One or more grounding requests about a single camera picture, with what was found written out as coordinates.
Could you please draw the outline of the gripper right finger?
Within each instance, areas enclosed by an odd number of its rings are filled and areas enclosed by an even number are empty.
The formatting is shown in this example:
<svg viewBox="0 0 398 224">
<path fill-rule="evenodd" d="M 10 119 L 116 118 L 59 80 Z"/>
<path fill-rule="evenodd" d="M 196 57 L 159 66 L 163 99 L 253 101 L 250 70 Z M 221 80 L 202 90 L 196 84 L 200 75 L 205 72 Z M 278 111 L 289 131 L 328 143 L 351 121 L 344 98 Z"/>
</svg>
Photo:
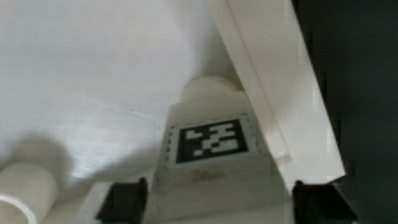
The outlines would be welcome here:
<svg viewBox="0 0 398 224">
<path fill-rule="evenodd" d="M 296 224 L 365 224 L 340 189 L 342 178 L 326 183 L 296 181 L 292 189 Z"/>
</svg>

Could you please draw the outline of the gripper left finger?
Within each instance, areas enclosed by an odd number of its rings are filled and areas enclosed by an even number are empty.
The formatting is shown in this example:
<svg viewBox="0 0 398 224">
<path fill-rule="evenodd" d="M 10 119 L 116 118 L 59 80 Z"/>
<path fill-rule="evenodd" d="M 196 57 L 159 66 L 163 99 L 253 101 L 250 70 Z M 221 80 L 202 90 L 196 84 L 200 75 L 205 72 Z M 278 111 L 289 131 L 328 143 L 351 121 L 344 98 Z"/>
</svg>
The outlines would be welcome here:
<svg viewBox="0 0 398 224">
<path fill-rule="evenodd" d="M 79 224 L 143 224 L 148 181 L 99 183 L 79 212 Z"/>
</svg>

